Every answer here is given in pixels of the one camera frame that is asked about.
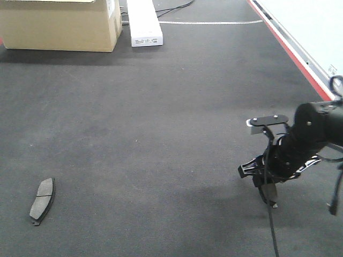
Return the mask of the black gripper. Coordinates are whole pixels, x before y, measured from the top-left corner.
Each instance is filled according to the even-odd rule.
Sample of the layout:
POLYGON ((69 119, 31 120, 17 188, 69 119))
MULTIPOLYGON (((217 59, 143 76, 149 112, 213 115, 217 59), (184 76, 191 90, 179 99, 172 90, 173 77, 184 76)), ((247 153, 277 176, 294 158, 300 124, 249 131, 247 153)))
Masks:
MULTIPOLYGON (((331 103, 305 103, 300 105, 294 116, 294 124, 277 145, 272 146, 267 159, 268 171, 276 177, 289 178, 317 154, 328 143, 325 129, 332 111, 331 103)), ((258 174, 257 158, 241 164, 238 173, 241 178, 258 174)), ((259 195, 268 204, 262 187, 259 195)))

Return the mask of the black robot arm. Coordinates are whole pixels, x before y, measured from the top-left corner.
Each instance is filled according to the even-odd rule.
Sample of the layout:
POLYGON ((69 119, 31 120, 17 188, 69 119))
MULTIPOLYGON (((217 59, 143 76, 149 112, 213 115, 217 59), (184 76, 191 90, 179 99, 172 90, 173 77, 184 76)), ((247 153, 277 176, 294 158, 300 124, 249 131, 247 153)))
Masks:
POLYGON ((321 161, 326 146, 342 146, 342 101, 310 102, 295 111, 294 124, 285 115, 254 117, 247 120, 253 134, 264 134, 265 151, 238 167, 241 178, 252 177, 263 201, 277 207, 276 184, 298 179, 302 172, 321 161))

